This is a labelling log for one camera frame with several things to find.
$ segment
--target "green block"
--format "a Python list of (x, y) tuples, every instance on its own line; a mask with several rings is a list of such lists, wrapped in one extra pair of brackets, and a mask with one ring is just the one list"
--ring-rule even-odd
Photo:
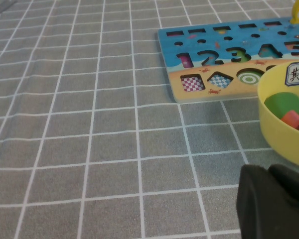
[(299, 115), (299, 97), (294, 93), (276, 93), (265, 100), (265, 105), (280, 119), (292, 110)]

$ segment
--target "black plastic object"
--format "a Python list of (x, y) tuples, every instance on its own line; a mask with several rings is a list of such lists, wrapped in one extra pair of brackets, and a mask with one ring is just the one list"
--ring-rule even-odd
[(236, 207), (242, 239), (299, 239), (299, 174), (244, 165)]

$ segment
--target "yellow bowl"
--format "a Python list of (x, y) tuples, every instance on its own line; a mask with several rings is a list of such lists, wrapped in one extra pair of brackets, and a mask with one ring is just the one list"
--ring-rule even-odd
[(290, 63), (283, 63), (267, 71), (258, 85), (260, 127), (268, 144), (282, 157), (299, 165), (299, 130), (277, 118), (265, 106), (267, 97), (279, 92), (292, 92), (299, 96), (299, 86), (286, 86), (285, 78)]

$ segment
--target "grid pattern tablecloth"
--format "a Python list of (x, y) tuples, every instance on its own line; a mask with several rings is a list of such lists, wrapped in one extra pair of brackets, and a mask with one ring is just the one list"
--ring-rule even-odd
[(255, 97), (176, 104), (157, 29), (291, 0), (19, 0), (0, 15), (0, 239), (238, 239)]

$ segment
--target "shape sorting board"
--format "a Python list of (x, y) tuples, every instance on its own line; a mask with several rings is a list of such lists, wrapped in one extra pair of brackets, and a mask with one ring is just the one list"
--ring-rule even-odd
[(257, 94), (261, 75), (299, 61), (299, 24), (290, 17), (160, 29), (158, 38), (178, 103)]

